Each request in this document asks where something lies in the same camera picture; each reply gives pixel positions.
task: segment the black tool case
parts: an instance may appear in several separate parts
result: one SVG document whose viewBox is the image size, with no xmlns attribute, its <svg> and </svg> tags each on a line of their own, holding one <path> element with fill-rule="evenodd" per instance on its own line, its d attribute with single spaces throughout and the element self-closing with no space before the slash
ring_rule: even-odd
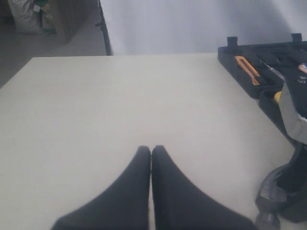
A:
<svg viewBox="0 0 307 230">
<path fill-rule="evenodd" d="M 259 81 L 259 85 L 253 84 L 251 77 L 239 66 L 235 56 L 243 56 L 264 80 Z M 288 85 L 292 84 L 289 79 L 297 79 L 301 75 L 307 77 L 307 74 L 298 68 L 300 64 L 307 63 L 307 42 L 302 41 L 302 34 L 292 34 L 292 42 L 244 46 L 238 46 L 237 37 L 228 37 L 227 46 L 218 48 L 218 59 L 250 97 L 260 100 L 260 108 L 291 143 L 296 143 L 287 135 L 279 106 L 273 100 L 275 93 L 282 90 L 284 80 L 268 66 L 284 75 Z"/>
</svg>

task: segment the yellow handle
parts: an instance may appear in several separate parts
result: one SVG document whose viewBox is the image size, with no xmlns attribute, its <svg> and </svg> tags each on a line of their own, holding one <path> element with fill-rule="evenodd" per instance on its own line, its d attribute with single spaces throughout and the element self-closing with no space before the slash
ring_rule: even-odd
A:
<svg viewBox="0 0 307 230">
<path fill-rule="evenodd" d="M 279 104 L 279 100 L 280 100 L 280 96 L 281 96 L 281 95 L 282 95 L 282 92 L 279 91 L 279 92 L 277 92 L 277 93 L 275 94 L 275 96 L 274 96 L 274 101 L 276 101 L 277 104 Z"/>
</svg>

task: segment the table surface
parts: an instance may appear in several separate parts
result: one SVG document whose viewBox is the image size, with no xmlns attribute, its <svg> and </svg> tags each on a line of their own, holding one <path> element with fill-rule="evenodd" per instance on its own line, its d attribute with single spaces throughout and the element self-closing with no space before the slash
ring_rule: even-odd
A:
<svg viewBox="0 0 307 230">
<path fill-rule="evenodd" d="M 34 58 L 0 89 L 0 107 L 5 230 L 49 230 L 139 145 L 161 144 L 203 192 L 255 219 L 261 181 L 294 150 L 217 54 Z"/>
</svg>

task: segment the bag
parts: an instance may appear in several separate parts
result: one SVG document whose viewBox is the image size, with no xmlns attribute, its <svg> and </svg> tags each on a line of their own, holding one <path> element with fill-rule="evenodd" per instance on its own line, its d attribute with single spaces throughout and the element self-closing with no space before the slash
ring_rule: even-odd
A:
<svg viewBox="0 0 307 230">
<path fill-rule="evenodd" d="M 8 0 L 12 11 L 16 30 L 23 34 L 42 32 L 39 13 L 32 8 L 33 0 Z"/>
</svg>

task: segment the floor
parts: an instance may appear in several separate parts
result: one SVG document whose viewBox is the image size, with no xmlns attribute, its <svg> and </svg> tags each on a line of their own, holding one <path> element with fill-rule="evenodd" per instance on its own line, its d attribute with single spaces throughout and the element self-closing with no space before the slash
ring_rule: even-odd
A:
<svg viewBox="0 0 307 230">
<path fill-rule="evenodd" d="M 93 11 L 74 38 L 66 45 L 56 34 L 18 34 L 14 25 L 0 24 L 0 88 L 33 57 L 105 55 L 99 10 Z"/>
</svg>

